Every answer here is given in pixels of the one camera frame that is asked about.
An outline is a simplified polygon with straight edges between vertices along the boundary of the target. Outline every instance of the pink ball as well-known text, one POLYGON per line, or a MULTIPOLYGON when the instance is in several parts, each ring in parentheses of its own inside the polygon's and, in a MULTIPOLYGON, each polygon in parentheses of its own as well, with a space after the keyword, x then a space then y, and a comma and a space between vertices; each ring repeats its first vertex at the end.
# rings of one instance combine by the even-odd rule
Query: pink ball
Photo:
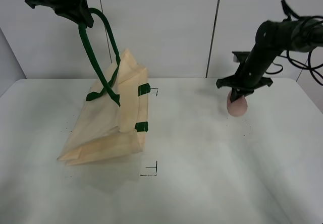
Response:
POLYGON ((246 98, 244 96, 241 96, 239 99, 237 99, 234 102, 230 101, 231 91, 228 94, 227 98, 227 109, 228 113, 232 115, 233 117, 240 117, 243 116, 248 109, 248 103, 246 101, 246 98))

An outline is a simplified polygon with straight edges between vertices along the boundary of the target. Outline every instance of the white wall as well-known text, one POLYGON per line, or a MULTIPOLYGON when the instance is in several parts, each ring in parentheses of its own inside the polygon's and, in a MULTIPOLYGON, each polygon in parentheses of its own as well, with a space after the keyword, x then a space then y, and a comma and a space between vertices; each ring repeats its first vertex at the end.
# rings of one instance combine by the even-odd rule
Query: white wall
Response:
MULTIPOLYGON (((100 8, 99 0, 88 0, 100 8)), ((102 0, 120 52, 129 48, 151 77, 204 77, 217 0, 102 0)), ((75 23, 24 0, 0 0, 0 26, 27 78, 93 78, 75 23)), ((98 61, 110 63, 105 32, 88 34, 98 61)))
MULTIPOLYGON (((88 4, 100 7, 99 0, 88 0, 88 4)), ((24 0, 0 0, 0 15, 0 27, 27 78, 95 76, 74 22, 48 7, 31 9, 24 0)), ((88 35, 98 60, 107 67, 102 24, 95 23, 88 35)))
MULTIPOLYGON (((231 51, 251 50, 259 25, 266 20, 282 21, 285 18, 281 0, 221 0, 209 67, 209 77, 224 77, 233 74, 238 64, 233 62, 231 51)), ((323 14, 322 0, 286 0, 300 15, 323 14)), ((291 53, 301 62, 306 54, 291 53)), ((286 59, 276 59, 284 71, 276 77, 297 79, 300 70, 286 59)), ((274 72, 279 67, 271 66, 274 72)))
POLYGON ((217 0, 102 0, 120 51, 151 77, 205 77, 217 0))
POLYGON ((0 96, 14 82, 23 78, 25 75, 0 29, 0 96))

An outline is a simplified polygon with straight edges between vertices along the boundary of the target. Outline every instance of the green handle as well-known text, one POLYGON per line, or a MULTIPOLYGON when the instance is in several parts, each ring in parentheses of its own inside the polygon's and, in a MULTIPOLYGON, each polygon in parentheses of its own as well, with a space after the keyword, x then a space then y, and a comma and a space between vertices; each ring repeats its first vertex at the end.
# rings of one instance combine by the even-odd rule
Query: green handle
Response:
POLYGON ((103 96, 105 92, 107 92, 108 95, 111 97, 111 99, 115 103, 117 103, 118 106, 120 106, 120 95, 115 94, 113 92, 113 90, 111 89, 111 87, 113 86, 113 84, 116 81, 118 70, 119 70, 119 65, 120 65, 120 56, 119 56, 119 51, 118 51, 118 48, 117 48, 117 45, 116 45, 116 41, 115 41, 115 39, 113 37, 110 24, 107 21, 107 18, 105 17, 105 15, 101 11, 99 11, 98 9, 95 9, 95 8, 90 8, 89 11, 90 11, 91 14, 98 15, 100 17, 100 19, 103 21, 103 24, 104 24, 104 26, 106 28, 107 34, 109 35, 110 42, 112 44, 113 51, 115 52, 115 55, 116 55, 117 68, 114 71, 110 81, 107 82, 105 77, 104 77, 104 74, 102 73, 102 70, 101 70, 101 68, 100 68, 100 66, 99 66, 99 64, 98 64, 98 62, 96 60, 96 57, 95 57, 95 54, 93 52, 93 49, 92 49, 91 43, 89 41, 89 38, 87 37, 86 25, 84 23, 79 24, 79 34, 80 34, 83 46, 85 48, 86 54, 89 57, 90 62, 92 64, 96 74, 98 75, 99 80, 101 81, 101 83, 103 85, 103 89, 102 89, 102 91, 100 93, 91 92, 86 96, 86 100, 91 101, 91 100, 97 99, 97 98, 103 96))

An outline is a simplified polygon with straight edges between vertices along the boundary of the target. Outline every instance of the white tabletop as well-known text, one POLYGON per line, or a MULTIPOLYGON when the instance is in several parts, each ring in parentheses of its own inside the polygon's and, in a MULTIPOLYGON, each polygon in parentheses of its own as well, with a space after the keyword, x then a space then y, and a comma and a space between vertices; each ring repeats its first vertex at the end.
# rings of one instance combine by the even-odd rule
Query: white tabletop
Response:
POLYGON ((294 81, 234 118, 214 79, 150 79, 145 151, 65 167, 93 82, 20 80, 0 97, 1 224, 322 223, 323 115, 294 81))

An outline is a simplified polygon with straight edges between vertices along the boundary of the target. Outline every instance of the paper bag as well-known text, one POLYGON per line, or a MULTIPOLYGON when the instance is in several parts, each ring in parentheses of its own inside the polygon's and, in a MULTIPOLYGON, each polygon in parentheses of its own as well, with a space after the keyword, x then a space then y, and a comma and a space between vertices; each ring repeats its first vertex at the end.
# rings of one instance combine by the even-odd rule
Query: paper bag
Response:
MULTIPOLYGON (((117 63, 104 76, 110 79, 117 63)), ((96 80, 90 91, 100 92, 96 80)), ((108 94, 84 103, 81 114, 58 160, 82 164, 141 152, 148 131, 147 68, 138 65, 129 50, 121 56, 112 90, 120 95, 120 106, 108 94)))

